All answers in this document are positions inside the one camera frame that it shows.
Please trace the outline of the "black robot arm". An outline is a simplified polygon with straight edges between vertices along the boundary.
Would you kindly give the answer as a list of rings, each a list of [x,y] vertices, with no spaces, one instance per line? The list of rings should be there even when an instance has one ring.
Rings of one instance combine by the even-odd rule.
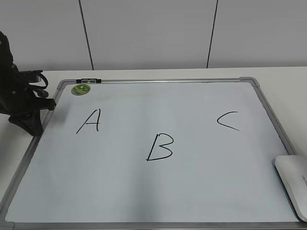
[[[34,137],[43,133],[41,110],[56,107],[55,100],[48,98],[48,80],[42,72],[19,71],[7,36],[0,34],[0,113]]]

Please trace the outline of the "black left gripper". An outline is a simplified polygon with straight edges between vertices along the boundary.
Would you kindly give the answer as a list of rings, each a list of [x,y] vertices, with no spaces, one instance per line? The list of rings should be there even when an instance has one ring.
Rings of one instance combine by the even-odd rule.
[[[27,76],[43,78],[41,73],[20,73],[15,65],[0,65],[0,112],[10,115],[9,122],[31,136],[40,136],[43,133],[40,110],[53,111],[56,102],[37,97],[35,93],[42,94],[43,87],[31,85]]]

